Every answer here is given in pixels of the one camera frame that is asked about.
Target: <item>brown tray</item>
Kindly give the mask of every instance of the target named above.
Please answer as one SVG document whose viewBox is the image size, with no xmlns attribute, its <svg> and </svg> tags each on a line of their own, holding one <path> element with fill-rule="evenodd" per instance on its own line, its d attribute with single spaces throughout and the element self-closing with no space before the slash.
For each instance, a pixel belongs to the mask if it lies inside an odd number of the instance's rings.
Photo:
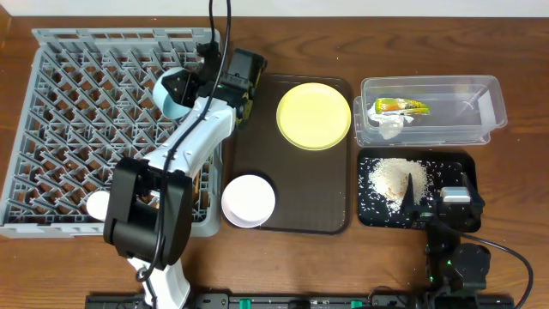
<svg viewBox="0 0 549 309">
<path fill-rule="evenodd" d="M 308 151 L 287 141 L 276 123 L 276 108 L 282 96 L 306 82 L 329 85 L 351 102 L 352 90 L 341 79 L 262 76 L 250 120 L 236 134 L 229 179 L 254 173 L 273 185 L 276 206 L 260 229 L 338 234 L 347 228 L 352 216 L 352 128 L 334 147 Z"/>
</svg>

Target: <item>pile of rice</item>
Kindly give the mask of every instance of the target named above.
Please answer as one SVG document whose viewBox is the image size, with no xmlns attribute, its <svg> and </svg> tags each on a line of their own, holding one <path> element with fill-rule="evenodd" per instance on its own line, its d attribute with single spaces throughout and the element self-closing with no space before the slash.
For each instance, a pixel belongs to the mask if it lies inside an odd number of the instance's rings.
<svg viewBox="0 0 549 309">
<path fill-rule="evenodd" d="M 408 185 L 408 174 L 412 174 L 413 201 L 417 204 L 429 192 L 432 178 L 420 162 L 406 159 L 381 159 L 369 174 L 368 184 L 377 194 L 387 198 L 390 214 L 401 209 L 402 199 Z"/>
</svg>

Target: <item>clear plastic container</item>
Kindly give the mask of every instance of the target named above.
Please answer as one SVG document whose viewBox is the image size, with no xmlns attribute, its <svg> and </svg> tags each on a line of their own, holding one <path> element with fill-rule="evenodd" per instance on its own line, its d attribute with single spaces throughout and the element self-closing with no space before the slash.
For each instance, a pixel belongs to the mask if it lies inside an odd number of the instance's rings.
<svg viewBox="0 0 549 309">
<path fill-rule="evenodd" d="M 507 124 L 504 98 L 494 76 L 367 78 L 361 88 L 362 95 L 353 104 L 361 147 L 486 144 L 492 130 Z M 403 126 L 380 128 L 367 114 L 379 98 L 417 100 L 429 106 L 430 114 L 413 115 Z"/>
</svg>

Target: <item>wooden table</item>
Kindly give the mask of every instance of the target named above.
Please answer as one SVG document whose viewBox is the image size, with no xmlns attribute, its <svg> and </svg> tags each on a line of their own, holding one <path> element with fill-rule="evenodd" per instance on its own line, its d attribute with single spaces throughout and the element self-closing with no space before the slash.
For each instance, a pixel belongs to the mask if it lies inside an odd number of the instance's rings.
<svg viewBox="0 0 549 309">
<path fill-rule="evenodd" d="M 225 20 L 216 20 L 224 36 Z M 0 178 L 38 48 L 32 28 L 207 26 L 207 18 L 14 18 L 0 50 Z M 547 308 L 549 20 L 234 18 L 231 39 L 233 47 L 267 57 L 269 73 L 340 77 L 355 95 L 368 76 L 497 77 L 509 124 L 486 146 L 466 148 L 486 200 L 476 235 L 529 259 L 535 284 L 525 307 Z M 355 215 L 350 228 L 333 237 L 224 223 L 214 237 L 192 239 L 182 261 L 191 284 L 234 293 L 367 294 L 381 284 L 406 290 L 428 284 L 424 248 L 424 232 L 368 228 Z M 524 266 L 491 251 L 486 292 L 508 293 L 518 301 L 526 287 Z M 92 292 L 140 290 L 134 270 L 101 237 L 0 239 L 0 278 L 0 306 L 10 308 L 82 308 Z"/>
</svg>

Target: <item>crate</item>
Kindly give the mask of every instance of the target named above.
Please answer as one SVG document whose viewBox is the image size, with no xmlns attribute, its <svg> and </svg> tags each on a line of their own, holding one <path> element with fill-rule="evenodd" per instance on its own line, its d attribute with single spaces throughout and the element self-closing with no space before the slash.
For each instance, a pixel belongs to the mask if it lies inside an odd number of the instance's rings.
<svg viewBox="0 0 549 309">
<path fill-rule="evenodd" d="M 164 118 L 152 89 L 171 67 L 199 67 L 209 28 L 34 29 L 40 44 L 0 200 L 0 235 L 101 235 L 87 198 L 109 190 L 124 156 L 140 159 L 178 122 Z M 215 32 L 219 42 L 220 34 Z M 220 227 L 221 146 L 200 173 L 191 236 Z M 152 197 L 148 203 L 157 203 Z"/>
</svg>

